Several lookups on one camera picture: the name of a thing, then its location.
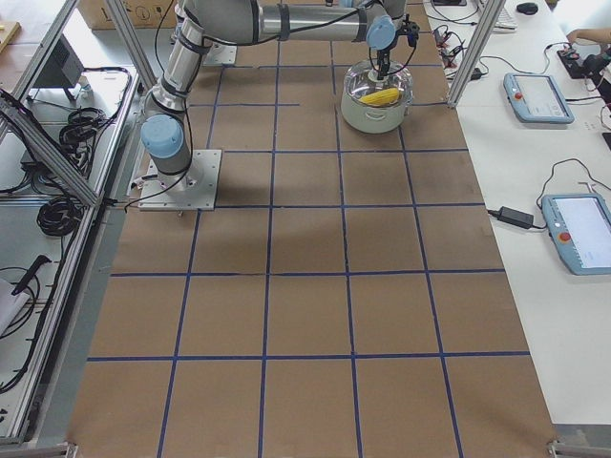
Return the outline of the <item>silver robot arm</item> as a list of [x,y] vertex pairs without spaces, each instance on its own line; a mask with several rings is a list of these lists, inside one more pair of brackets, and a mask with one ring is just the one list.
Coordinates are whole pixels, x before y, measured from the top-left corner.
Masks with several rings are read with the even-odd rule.
[[157,169],[162,194],[188,190],[198,181],[188,139],[189,95],[200,70],[217,51],[272,49],[289,40],[365,43],[388,53],[395,45],[403,1],[180,1],[175,43],[143,102],[140,140]]

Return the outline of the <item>person hand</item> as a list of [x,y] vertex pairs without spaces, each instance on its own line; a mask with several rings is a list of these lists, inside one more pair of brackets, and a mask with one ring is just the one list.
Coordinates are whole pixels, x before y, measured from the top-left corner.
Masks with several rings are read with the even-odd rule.
[[597,40],[597,32],[594,29],[575,29],[566,35],[567,41],[575,43],[579,40]]

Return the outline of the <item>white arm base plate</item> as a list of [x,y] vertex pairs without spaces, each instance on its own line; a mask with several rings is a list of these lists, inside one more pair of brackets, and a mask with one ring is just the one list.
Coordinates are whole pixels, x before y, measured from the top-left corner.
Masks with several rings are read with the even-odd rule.
[[196,150],[191,168],[172,189],[179,178],[159,174],[152,159],[148,174],[157,177],[143,182],[137,207],[142,211],[191,211],[215,209],[221,150]]

